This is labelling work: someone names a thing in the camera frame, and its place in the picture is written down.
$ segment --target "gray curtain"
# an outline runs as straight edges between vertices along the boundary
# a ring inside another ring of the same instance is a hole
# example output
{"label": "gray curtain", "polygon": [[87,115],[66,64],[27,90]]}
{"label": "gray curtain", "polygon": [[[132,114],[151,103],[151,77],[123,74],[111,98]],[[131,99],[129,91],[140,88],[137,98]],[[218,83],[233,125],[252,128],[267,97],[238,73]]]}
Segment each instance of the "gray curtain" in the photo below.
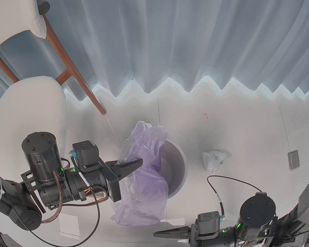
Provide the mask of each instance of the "gray curtain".
{"label": "gray curtain", "polygon": [[[49,22],[93,88],[114,96],[133,78],[146,93],[167,77],[186,91],[205,75],[255,90],[309,91],[309,0],[47,0]],[[0,56],[21,79],[57,77],[64,64],[30,31]],[[0,70],[0,97],[11,81]],[[73,79],[64,85],[79,99]]]}

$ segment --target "crumpled plastic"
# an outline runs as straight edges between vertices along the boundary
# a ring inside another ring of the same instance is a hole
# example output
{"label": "crumpled plastic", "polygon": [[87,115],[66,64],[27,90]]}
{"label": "crumpled plastic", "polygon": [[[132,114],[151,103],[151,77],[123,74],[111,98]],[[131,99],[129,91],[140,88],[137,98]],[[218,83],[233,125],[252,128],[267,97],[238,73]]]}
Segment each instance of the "crumpled plastic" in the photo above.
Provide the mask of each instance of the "crumpled plastic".
{"label": "crumpled plastic", "polygon": [[111,217],[117,224],[151,225],[164,216],[168,184],[158,172],[166,138],[164,127],[139,121],[124,141],[117,163],[143,159],[143,165],[119,182],[122,199],[112,203],[115,214]]}
{"label": "crumpled plastic", "polygon": [[227,159],[227,155],[220,151],[210,151],[201,153],[205,168],[209,174],[214,174],[220,165]]}

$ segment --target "robotic arm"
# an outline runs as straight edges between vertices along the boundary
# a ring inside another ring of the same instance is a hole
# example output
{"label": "robotic arm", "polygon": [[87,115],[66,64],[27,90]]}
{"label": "robotic arm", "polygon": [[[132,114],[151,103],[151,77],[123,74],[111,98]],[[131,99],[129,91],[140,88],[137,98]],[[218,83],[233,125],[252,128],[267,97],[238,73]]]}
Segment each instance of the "robotic arm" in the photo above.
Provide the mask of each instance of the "robotic arm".
{"label": "robotic arm", "polygon": [[21,183],[0,178],[0,212],[9,216],[20,228],[26,230],[27,226],[35,230],[41,224],[42,213],[46,212],[35,194],[36,190],[42,203],[50,210],[58,207],[60,190],[63,203],[85,201],[86,183],[92,186],[94,193],[104,189],[116,202],[121,200],[119,181],[143,163],[142,159],[120,165],[116,165],[117,161],[104,163],[97,146],[91,141],[75,143],[72,147],[70,156],[75,166],[63,169],[55,136],[48,132],[29,134],[22,142],[22,149],[30,170],[21,174]]}
{"label": "robotic arm", "polygon": [[233,227],[220,228],[218,211],[201,213],[195,223],[156,232],[155,237],[189,239],[191,247],[309,247],[309,184],[296,207],[280,219],[266,193],[246,200]]}

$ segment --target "chair backrest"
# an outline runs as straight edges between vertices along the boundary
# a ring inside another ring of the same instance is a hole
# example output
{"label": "chair backrest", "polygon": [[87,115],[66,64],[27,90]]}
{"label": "chair backrest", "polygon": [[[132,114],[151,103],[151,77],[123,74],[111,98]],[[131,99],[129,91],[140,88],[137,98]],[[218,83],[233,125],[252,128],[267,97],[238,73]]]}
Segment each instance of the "chair backrest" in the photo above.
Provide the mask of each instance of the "chair backrest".
{"label": "chair backrest", "polygon": [[22,141],[33,132],[55,135],[60,156],[66,140],[66,97],[52,77],[27,78],[11,85],[0,99],[0,176],[21,182],[30,168]]}
{"label": "chair backrest", "polygon": [[46,37],[46,24],[39,15],[37,0],[0,0],[0,44],[22,31]]}

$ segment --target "white cable label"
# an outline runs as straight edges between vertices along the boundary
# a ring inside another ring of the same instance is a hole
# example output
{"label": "white cable label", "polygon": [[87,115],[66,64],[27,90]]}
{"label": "white cable label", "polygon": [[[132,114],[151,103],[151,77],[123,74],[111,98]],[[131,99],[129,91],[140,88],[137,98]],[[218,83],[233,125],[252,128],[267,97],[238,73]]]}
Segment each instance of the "white cable label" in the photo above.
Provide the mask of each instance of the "white cable label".
{"label": "white cable label", "polygon": [[216,193],[216,196],[218,197],[218,201],[222,202],[221,199],[220,199],[220,196],[218,195],[218,193]]}
{"label": "white cable label", "polygon": [[90,186],[89,183],[87,182],[87,180],[85,179],[84,175],[81,172],[79,172],[79,176],[81,176],[82,180],[85,182],[87,187],[89,187]]}

